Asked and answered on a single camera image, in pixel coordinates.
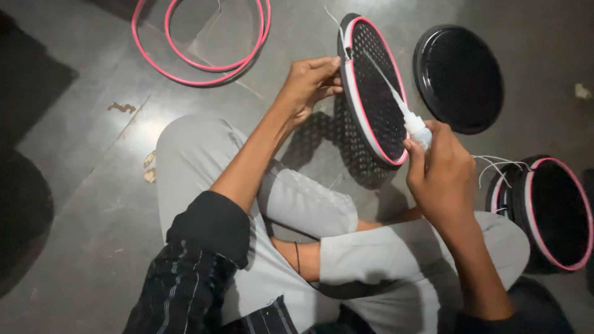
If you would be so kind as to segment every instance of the gray floor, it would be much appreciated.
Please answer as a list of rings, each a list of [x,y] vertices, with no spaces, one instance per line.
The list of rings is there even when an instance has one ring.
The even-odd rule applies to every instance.
[[[162,246],[155,184],[143,178],[144,158],[164,127],[186,114],[220,115],[250,133],[291,60],[336,54],[337,29],[324,4],[337,18],[357,12],[378,26],[399,64],[410,108],[426,119],[431,114],[410,67],[418,37],[442,23],[472,29],[499,60],[505,104],[488,131],[459,136],[468,150],[508,159],[546,153],[578,173],[594,166],[594,103],[573,93],[576,83],[594,88],[591,1],[273,0],[270,37],[258,61],[237,82],[207,90],[169,81],[141,57],[129,30],[134,2],[0,0],[0,8],[73,77],[18,142],[48,181],[56,214],[43,252],[0,300],[2,333],[122,330],[147,265]],[[147,6],[140,27],[147,51],[174,74],[216,77],[189,68],[166,47],[167,4],[157,0]],[[227,0],[219,14],[216,0],[185,1],[173,20],[173,37],[194,59],[236,61],[254,42],[253,8],[250,0]],[[108,111],[112,102],[137,111]],[[316,111],[331,116],[332,106],[325,101]],[[376,175],[349,173],[332,142],[312,147],[297,163],[300,171],[350,194],[363,218],[413,204],[406,165],[398,173],[380,172],[383,182],[368,183]],[[483,192],[477,202],[484,206]],[[594,297],[586,293],[584,273],[538,279],[561,300],[577,332],[590,332]]]

